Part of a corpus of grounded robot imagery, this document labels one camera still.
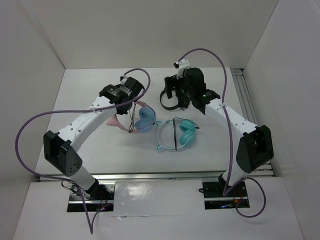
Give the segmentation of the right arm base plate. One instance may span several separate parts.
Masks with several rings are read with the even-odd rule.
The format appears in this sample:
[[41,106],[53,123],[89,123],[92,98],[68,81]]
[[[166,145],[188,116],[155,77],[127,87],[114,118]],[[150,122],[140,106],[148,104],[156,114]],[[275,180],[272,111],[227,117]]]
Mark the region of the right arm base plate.
[[244,182],[238,184],[226,196],[223,196],[223,188],[218,182],[203,182],[198,190],[203,194],[204,208],[206,210],[249,208],[247,188]]

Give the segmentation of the aluminium table edge rail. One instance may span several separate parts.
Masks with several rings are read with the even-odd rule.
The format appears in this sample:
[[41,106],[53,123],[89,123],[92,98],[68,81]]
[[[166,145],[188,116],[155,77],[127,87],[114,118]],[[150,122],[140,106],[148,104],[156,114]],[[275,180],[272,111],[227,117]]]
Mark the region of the aluminium table edge rail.
[[[215,179],[222,174],[221,171],[189,171],[189,172],[165,172],[165,173],[126,173],[126,174],[94,174],[93,177],[100,182],[114,181],[152,181],[152,180],[187,180],[187,179]],[[270,164],[259,167],[250,173],[251,177],[274,177],[275,173]],[[40,177],[40,182],[58,181]]]

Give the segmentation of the white teal cat-ear headphones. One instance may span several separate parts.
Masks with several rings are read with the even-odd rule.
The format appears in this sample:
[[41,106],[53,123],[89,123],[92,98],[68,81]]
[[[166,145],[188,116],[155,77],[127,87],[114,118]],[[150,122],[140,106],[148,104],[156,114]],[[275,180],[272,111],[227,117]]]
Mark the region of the white teal cat-ear headphones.
[[[182,135],[179,137],[178,140],[177,140],[177,122],[178,122],[179,129],[182,131]],[[173,138],[174,138],[173,147],[166,146],[161,140],[161,132],[169,124],[172,124],[172,127],[173,127]],[[157,152],[161,152],[164,150],[178,151],[182,148],[187,148],[191,146],[196,140],[196,130],[200,128],[195,122],[189,119],[180,118],[180,117],[174,117],[172,119],[168,119],[165,121],[156,120],[155,125],[157,128],[157,131],[156,131],[157,144],[156,144],[155,150]]]

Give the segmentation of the black headphones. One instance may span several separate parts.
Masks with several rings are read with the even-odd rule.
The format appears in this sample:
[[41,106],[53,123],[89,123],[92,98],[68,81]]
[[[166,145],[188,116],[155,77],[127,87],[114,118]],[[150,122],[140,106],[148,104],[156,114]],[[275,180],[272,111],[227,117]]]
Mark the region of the black headphones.
[[175,92],[175,96],[177,97],[177,104],[174,106],[165,106],[162,103],[162,97],[166,94],[166,92],[165,90],[163,90],[159,95],[159,101],[161,106],[167,111],[174,111],[177,109],[182,109],[182,110],[187,109],[191,102],[190,99],[187,96],[185,96],[183,93],[181,93],[179,90],[178,91],[174,90],[174,92]]

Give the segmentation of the aluminium side rail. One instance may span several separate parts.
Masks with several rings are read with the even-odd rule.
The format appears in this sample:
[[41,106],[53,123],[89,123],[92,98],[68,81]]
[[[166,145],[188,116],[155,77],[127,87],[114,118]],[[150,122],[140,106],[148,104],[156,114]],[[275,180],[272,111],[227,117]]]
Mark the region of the aluminium side rail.
[[258,120],[244,78],[243,70],[240,68],[234,68],[230,71],[244,118],[258,125]]

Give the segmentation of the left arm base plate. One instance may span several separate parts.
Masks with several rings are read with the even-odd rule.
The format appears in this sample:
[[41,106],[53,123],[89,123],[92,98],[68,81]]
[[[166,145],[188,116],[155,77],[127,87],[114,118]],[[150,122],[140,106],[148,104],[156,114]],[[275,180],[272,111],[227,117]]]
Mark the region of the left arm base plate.
[[[96,196],[91,197],[85,191],[81,191],[84,197],[84,202],[88,212],[96,212],[100,210],[101,212],[113,212],[114,211],[114,196],[115,196],[115,183],[107,182],[103,184],[105,191],[101,190],[97,193]],[[74,184],[68,186],[69,198],[67,205],[68,213],[83,213],[85,212],[83,201],[80,196],[79,191]]]

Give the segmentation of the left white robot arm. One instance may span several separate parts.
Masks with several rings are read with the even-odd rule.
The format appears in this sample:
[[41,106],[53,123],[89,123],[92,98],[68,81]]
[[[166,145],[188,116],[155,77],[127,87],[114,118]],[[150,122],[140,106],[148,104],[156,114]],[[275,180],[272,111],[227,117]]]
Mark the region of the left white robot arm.
[[78,150],[86,139],[107,119],[127,114],[144,86],[133,77],[125,77],[120,84],[105,86],[88,112],[79,115],[58,132],[47,131],[43,136],[44,158],[81,190],[88,200],[95,199],[105,188],[83,166]]

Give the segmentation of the pink blue cat-ear headphones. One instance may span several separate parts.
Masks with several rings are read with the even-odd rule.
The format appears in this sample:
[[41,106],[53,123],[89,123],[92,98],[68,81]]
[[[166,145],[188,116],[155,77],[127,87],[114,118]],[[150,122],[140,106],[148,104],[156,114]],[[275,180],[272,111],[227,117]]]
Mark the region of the pink blue cat-ear headphones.
[[156,123],[156,113],[153,108],[143,101],[136,101],[132,110],[129,110],[130,125],[125,127],[118,119],[117,115],[110,117],[106,125],[117,127],[122,131],[136,134],[150,131]]

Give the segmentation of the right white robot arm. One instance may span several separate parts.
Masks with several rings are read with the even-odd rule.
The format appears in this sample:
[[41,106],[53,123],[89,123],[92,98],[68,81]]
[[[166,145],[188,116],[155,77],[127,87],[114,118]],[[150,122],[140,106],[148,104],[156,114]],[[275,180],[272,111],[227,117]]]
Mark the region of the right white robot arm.
[[230,196],[251,172],[274,157],[271,130],[248,121],[226,105],[218,93],[207,88],[199,68],[185,69],[181,76],[167,76],[164,84],[163,93],[168,99],[175,94],[179,107],[191,103],[228,130],[229,167],[218,178],[218,190],[223,196]]

